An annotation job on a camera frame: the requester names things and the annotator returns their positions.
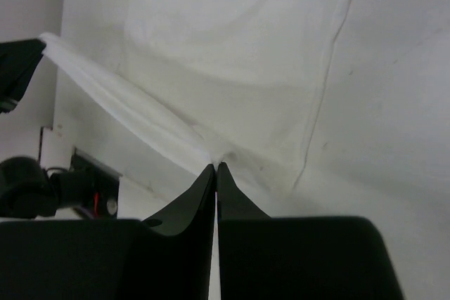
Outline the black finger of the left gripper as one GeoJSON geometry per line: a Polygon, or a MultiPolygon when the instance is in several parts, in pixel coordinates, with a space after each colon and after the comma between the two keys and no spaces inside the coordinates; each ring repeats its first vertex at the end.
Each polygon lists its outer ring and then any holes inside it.
{"type": "Polygon", "coordinates": [[[45,48],[46,44],[39,39],[1,43],[1,114],[17,107],[45,48]]]}

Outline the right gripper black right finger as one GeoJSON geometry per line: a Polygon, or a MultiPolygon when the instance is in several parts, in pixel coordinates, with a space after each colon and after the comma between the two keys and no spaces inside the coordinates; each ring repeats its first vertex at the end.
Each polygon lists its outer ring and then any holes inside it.
{"type": "Polygon", "coordinates": [[[383,238],[358,216],[272,218],[217,169],[223,299],[402,299],[383,238]]]}

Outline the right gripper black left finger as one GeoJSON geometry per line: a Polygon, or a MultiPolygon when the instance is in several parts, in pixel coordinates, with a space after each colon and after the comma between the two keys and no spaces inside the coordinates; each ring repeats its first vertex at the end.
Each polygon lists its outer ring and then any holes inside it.
{"type": "Polygon", "coordinates": [[[214,167],[156,214],[1,224],[2,299],[206,299],[214,167]]]}

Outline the white tank top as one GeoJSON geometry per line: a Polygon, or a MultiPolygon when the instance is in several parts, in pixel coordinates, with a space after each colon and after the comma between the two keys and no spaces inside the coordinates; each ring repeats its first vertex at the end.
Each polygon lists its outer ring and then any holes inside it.
{"type": "Polygon", "coordinates": [[[44,33],[44,55],[178,167],[227,162],[278,194],[302,175],[351,0],[126,0],[96,62],[44,33]]]}

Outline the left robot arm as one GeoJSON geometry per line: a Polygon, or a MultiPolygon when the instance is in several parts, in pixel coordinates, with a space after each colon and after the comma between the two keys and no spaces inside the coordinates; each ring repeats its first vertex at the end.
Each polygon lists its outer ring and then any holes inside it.
{"type": "MultiPolygon", "coordinates": [[[[1,113],[12,112],[23,98],[46,44],[39,39],[1,44],[1,113]]],[[[94,175],[67,169],[48,174],[36,159],[12,157],[1,162],[1,217],[50,217],[58,209],[96,201],[94,175]]]]}

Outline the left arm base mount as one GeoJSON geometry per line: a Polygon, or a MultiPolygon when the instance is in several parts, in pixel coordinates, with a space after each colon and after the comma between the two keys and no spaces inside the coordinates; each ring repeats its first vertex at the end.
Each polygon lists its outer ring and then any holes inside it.
{"type": "Polygon", "coordinates": [[[70,162],[73,171],[87,171],[94,178],[94,192],[82,207],[72,210],[81,219],[116,219],[121,174],[75,148],[70,162]]]}

